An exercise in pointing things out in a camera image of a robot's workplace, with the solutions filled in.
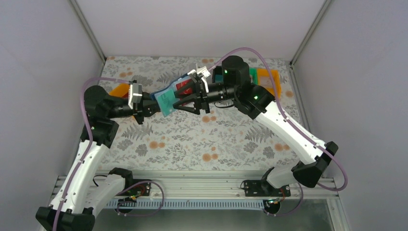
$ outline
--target white wall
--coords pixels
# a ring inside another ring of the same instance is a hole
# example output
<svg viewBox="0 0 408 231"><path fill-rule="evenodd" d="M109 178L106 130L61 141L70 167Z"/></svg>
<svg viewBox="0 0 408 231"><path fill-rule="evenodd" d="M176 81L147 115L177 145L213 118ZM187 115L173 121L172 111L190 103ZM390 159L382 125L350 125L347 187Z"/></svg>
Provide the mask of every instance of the white wall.
<svg viewBox="0 0 408 231"><path fill-rule="evenodd" d="M38 230L77 148L80 87L101 67L67 0L1 1L1 230Z"/></svg>
<svg viewBox="0 0 408 231"><path fill-rule="evenodd" d="M295 64L312 131L339 144L355 231L408 228L407 22L406 0L335 0Z"/></svg>
<svg viewBox="0 0 408 231"><path fill-rule="evenodd" d="M221 57L247 46L291 60L324 0L77 2L105 55Z"/></svg>

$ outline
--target table surface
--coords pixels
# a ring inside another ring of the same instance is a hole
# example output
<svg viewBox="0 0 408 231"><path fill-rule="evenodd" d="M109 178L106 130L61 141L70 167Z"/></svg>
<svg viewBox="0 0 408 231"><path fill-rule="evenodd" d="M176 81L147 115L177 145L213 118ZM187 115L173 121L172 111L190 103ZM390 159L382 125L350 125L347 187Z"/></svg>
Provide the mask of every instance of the table surface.
<svg viewBox="0 0 408 231"><path fill-rule="evenodd" d="M110 56L102 77L136 79L143 91L153 92L189 71L191 64L211 67L218 58ZM259 59L244 59L253 68L264 68ZM266 59L278 70L282 88L281 104L298 122L289 72L284 60ZM101 81L111 91L117 84ZM176 111L145 118L138 125L134 118L115 119L119 129L99 170L123 167L129 170L266 170L298 161L297 155L273 131L268 130L236 108L220 109L201 115Z"/></svg>

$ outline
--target orange block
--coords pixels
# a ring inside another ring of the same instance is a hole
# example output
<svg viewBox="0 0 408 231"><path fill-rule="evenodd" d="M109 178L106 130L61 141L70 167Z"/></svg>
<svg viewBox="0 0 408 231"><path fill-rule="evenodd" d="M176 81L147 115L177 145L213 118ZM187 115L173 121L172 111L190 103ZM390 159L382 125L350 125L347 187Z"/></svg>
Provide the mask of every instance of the orange block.
<svg viewBox="0 0 408 231"><path fill-rule="evenodd" d="M276 90L278 91L278 98L281 98L281 82L279 81L279 72L277 70L271 70L273 80L275 82ZM272 82L270 81L270 77L268 75L268 71L266 69L257 69L256 75L258 78L258 85L267 89L273 96L276 97L275 92L273 90Z"/></svg>
<svg viewBox="0 0 408 231"><path fill-rule="evenodd" d="M129 94L129 84L121 83L115 89L113 89L110 93L112 96L121 97L123 98L127 94Z"/></svg>

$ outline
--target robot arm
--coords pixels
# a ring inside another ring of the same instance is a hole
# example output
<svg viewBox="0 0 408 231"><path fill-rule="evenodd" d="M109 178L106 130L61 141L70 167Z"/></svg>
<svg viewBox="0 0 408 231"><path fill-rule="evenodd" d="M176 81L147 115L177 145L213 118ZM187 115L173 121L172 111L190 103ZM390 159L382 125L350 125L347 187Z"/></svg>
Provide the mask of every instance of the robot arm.
<svg viewBox="0 0 408 231"><path fill-rule="evenodd" d="M331 159L320 149L312 146L287 121L291 120L317 145L326 146L326 150L333 155L337 152L337 145L334 142L325 143L315 137L289 115L283 119L275 97L265 88L251 83L249 66L241 57L229 56L222 62L221 70L223 83L211 84L206 82L205 78L210 73L205 67L197 67L190 71L188 75L192 81L174 92L175 97L180 100L174 103L173 107L199 115L201 109L206 113L210 112L209 103L232 100L241 113L274 131L290 145L300 158L297 164L270 168L261 180L262 189L264 191L275 190L295 182L306 187L315 187ZM188 89L191 89L192 94L184 94L184 91ZM94 141L86 159L81 161L81 156L89 144L88 133L84 128L78 154L66 178L69 179L76 171L64 199L58 219L58 231L92 230L95 218L107 202L133 185L131 171L115 168L109 173L103 184L88 194L88 188L97 166L109 151L119 127L111 118L134 116L137 123L142 124L145 117L150 117L160 111L157 101L150 100L149 94L142 92L141 85L135 81L130 85L128 99L110 96L100 86L88 88L85 91L84 99ZM187 106L188 103L193 103L193 107ZM64 182L50 205L40 207L37 211L37 220L48 231L52 230L56 209L63 198L67 181Z"/></svg>
<svg viewBox="0 0 408 231"><path fill-rule="evenodd" d="M190 75L193 81L175 92L180 101L173 107L195 114L199 114L200 109L209 113L209 103L232 100L240 112L275 132L299 156L300 161L297 164L270 169L266 181L275 189L295 182L314 188L331 159L300 135L288 120L316 142L316 145L325 146L332 155L337 152L338 146L332 141L326 143L312 135L288 114L284 119L275 97L265 88L251 83L249 66L241 57L229 56L222 61L221 67L215 68L214 73L217 68L223 76L223 83L207 84L201 81L203 76L206 77L206 72L194 73ZM188 97L183 96L182 92L189 88L192 89L193 94ZM193 107L183 106L186 103L193 103Z"/></svg>
<svg viewBox="0 0 408 231"><path fill-rule="evenodd" d="M88 193L97 167L103 156L109 152L119 128L111 118L134 116L136 121L142 124L145 117L160 111L157 102L150 100L149 94L142 92L141 85L136 82L130 85L128 99L110 96L102 87L92 86L85 91L84 100L93 142L86 158L81 160L89 144L88 132L84 128L76 159L61 190L48 207L38 209L36 219L47 231L52 230L56 210L63 200L63 193L72 175L72 183L67 189L58 218L57 230L92 230L95 218L106 204L134 183L132 171L114 168L97 189ZM135 190L130 191L129 194L136 194Z"/></svg>

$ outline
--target purple cable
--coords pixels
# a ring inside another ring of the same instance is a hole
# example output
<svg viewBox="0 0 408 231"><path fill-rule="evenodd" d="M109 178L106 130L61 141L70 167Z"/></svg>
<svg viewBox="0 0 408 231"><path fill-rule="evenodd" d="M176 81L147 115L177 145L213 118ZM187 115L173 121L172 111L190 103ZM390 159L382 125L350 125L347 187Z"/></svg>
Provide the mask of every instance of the purple cable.
<svg viewBox="0 0 408 231"><path fill-rule="evenodd" d="M299 185L299 188L300 188L300 200L299 200L299 203L297 204L296 208L292 209L291 211L289 211L287 213L273 214L274 217L283 217L283 216L286 216L286 215L290 215L290 214L296 212L300 208L300 206L303 204L303 188L302 188L302 185L300 183L298 183L298 185ZM270 213L267 212L266 210L264 210L264 212L267 214L267 216L270 215Z"/></svg>
<svg viewBox="0 0 408 231"><path fill-rule="evenodd" d="M127 189L121 191L120 193L118 193L117 196L119 196L119 195L122 194L122 193L127 192L127 191L130 190L130 189L133 189L134 187L136 187L136 186L138 186L138 185L140 185L140 184L144 184L144 183L152 183L152 184L156 185L156 186L160 189L160 191L162 192L162 202L160 203L160 206L157 208L157 210L155 210L154 212L149 213L149 214L127 214L127 213L121 213L121 212L119 212L119 207L120 207L122 204L131 202L131 201L122 201L122 202L120 202L120 203L117 204L116 212L117 212L118 215L122 214L122 215L124 215L125 217L128 217L128 216L129 216L129 217L149 217L149 216L155 215L157 212L160 211L160 209L162 209L162 207L163 207L163 205L164 205L164 202L165 202L165 192L163 191L162 187L160 187L160 185L159 185L158 183L156 183L156 182L154 182L154 181L151 181L151 180L144 180L144 181L137 182L136 184L134 184L134 185L130 186L129 188L127 188Z"/></svg>
<svg viewBox="0 0 408 231"><path fill-rule="evenodd" d="M81 159L80 159L81 161L76 164L74 170L72 171L71 176L68 178L68 181L66 182L66 186L64 188L60 204L58 205L58 209L57 209L57 212L55 214L54 223L52 225L52 231L57 231L58 218L60 216L61 209L62 209L62 207L64 205L65 197L68 194L67 192L68 192L69 186L71 185L72 180L74 179L74 176L75 176L76 172L78 171L79 167L81 166L82 161L87 157L87 154L88 154L88 152L89 152L89 150L90 150L90 148L92 146L93 136L92 136L92 130L90 128L90 124L89 124L89 121L88 121L88 118L87 118L87 112L85 111L84 94L85 94L85 90L88 88L88 85L91 82L98 81L98 80L107 80L107 81L113 81L113 82L118 82L118 83L129 83L129 81L121 80L121 79L95 77L95 78L88 79L84 83L84 85L82 86L81 95L79 97L79 100L80 100L82 117L84 118L85 127L87 128L87 132L88 132L88 136L89 136L89 144L88 144L87 148L85 149L85 152L81 156Z"/></svg>
<svg viewBox="0 0 408 231"><path fill-rule="evenodd" d="M213 70L217 65L219 65L219 64L220 64L224 59L226 59L228 56L230 56L230 55L232 55L232 54L234 54L234 53L236 53L236 52L239 52L239 51L251 51L252 53L256 54L256 55L259 57L259 59L260 59L260 60L262 61L262 63L264 64L265 68L268 70L268 74L269 74L269 77L270 77L270 80L271 80L272 86L273 86L273 92L275 93L276 96L278 96L278 91L276 90L276 84L275 84L275 81L273 80L273 76L272 76L272 74L271 74L271 71L270 71L269 66L267 65L265 59L261 56L261 54L258 53L257 51L255 51L255 50L252 49L252 48L241 47L241 48L237 48L237 49L235 49L235 50L232 50L232 51L228 52L226 55L224 55L224 57L222 57L220 60L218 60L218 61L214 64L214 66L212 66L209 70ZM344 184L343 184L342 187L340 187L340 188L329 188L329 187L327 187L327 186L325 186L325 185L322 185L322 184L320 184L320 183L318 183L318 186L320 186L320 187L322 187L322 188L324 188L324 189L327 189L327 190L329 190L329 191L334 191L334 192L338 192L338 191L341 191L341 190L345 189L346 186L347 186L347 184L348 184L348 176L347 176L347 173L345 172L344 167L337 161L337 159L336 159L331 153L329 153L325 148L321 147L321 146L318 145L316 142L314 142L314 141L313 141L311 138L309 138L305 133L303 133L291 120L287 119L287 115L285 114L285 112L284 112L284 110L283 110L283 108L282 108L282 106L281 106L281 103L280 103L280 101L279 101L279 98L278 98L278 97L275 97L275 99L276 99L276 104L278 105L279 111L281 112L283 118L286 119L286 121L293 127L293 129L295 129L301 136L303 136L306 140L308 140L313 146L318 147L318 148L319 148L321 151L323 151L328 157L330 157L330 159L332 159L332 160L337 164L337 166L339 167L339 169L341 170L341 172L342 172L342 174L343 174L343 176L344 176Z"/></svg>

